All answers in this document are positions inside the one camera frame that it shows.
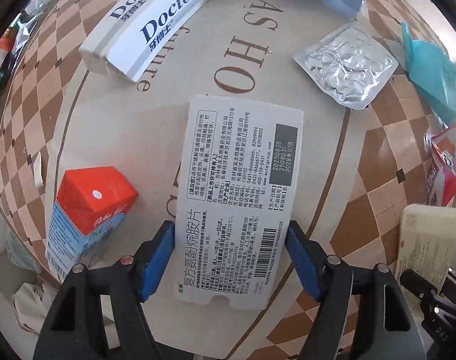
expiration date label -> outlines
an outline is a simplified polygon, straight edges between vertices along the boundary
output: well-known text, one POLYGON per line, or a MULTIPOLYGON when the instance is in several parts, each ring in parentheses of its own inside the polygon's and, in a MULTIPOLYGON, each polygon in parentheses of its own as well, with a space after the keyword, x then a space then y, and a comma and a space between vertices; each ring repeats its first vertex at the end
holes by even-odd
POLYGON ((175 297, 263 309, 295 197, 303 112, 218 96, 191 102, 178 186, 175 297))

